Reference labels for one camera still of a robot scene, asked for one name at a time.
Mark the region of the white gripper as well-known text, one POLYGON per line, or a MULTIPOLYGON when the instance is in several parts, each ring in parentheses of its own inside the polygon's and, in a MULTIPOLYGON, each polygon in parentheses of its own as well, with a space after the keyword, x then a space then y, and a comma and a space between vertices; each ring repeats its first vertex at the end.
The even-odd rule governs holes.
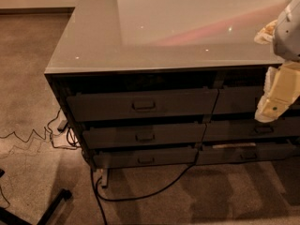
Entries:
MULTIPOLYGON (((254 37, 258 44, 273 40, 277 20, 271 21, 254 37)), ((263 95, 257 105, 255 119, 270 123, 285 113, 300 96, 300 63, 286 62, 280 68, 270 67, 265 74, 263 95)))

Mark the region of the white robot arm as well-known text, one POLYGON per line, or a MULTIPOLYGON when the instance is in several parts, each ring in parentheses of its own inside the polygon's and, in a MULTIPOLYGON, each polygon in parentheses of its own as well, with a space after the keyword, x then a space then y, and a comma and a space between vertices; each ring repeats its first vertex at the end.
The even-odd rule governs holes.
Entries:
POLYGON ((255 36, 254 41, 272 44, 274 54, 284 60, 278 68, 268 68, 263 95, 255 112, 257 121, 270 123, 300 97, 300 0, 292 0, 276 20, 255 36))

